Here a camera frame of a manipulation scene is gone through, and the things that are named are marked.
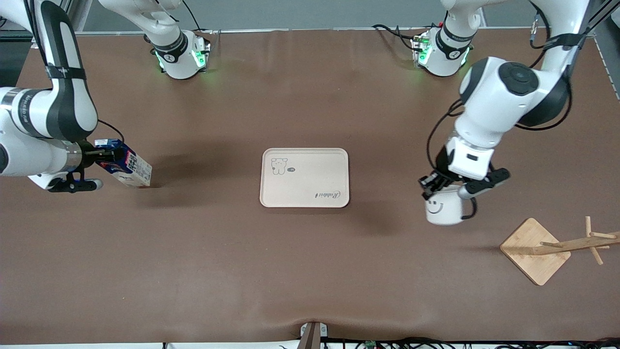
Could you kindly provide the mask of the cream rabbit print tray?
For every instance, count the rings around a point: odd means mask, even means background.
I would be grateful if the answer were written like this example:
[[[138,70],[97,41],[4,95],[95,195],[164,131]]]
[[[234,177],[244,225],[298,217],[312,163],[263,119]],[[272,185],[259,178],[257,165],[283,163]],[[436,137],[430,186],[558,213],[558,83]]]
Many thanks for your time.
[[[262,155],[260,202],[268,208],[343,208],[350,201],[342,148],[270,148]]]

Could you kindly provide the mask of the white smiley face cup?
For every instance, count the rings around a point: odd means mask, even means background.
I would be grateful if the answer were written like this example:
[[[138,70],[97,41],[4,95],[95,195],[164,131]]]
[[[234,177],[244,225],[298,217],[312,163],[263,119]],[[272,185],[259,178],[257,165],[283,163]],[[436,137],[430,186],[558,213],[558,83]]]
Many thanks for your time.
[[[425,200],[426,219],[434,225],[450,226],[474,217],[478,212],[476,198],[471,199],[472,213],[464,212],[464,201],[459,197],[461,186],[449,185]]]

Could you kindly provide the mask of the wooden mug rack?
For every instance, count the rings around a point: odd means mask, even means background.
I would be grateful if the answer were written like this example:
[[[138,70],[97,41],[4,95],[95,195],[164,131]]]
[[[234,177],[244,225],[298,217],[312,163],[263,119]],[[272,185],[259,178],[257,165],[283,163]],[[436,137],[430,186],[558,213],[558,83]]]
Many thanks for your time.
[[[500,251],[534,284],[543,286],[571,258],[572,252],[587,250],[603,265],[599,250],[620,244],[620,231],[596,232],[591,217],[585,217],[585,236],[559,241],[533,217],[520,224],[500,245]]]

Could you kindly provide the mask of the blue white milk carton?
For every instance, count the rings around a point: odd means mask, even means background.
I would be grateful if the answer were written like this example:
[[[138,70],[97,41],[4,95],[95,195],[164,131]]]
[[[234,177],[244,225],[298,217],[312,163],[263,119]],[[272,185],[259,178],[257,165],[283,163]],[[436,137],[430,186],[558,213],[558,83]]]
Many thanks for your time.
[[[134,150],[120,139],[98,139],[94,141],[96,148],[126,148],[125,163],[99,163],[107,173],[129,187],[149,187],[151,185],[152,166],[142,159]]]

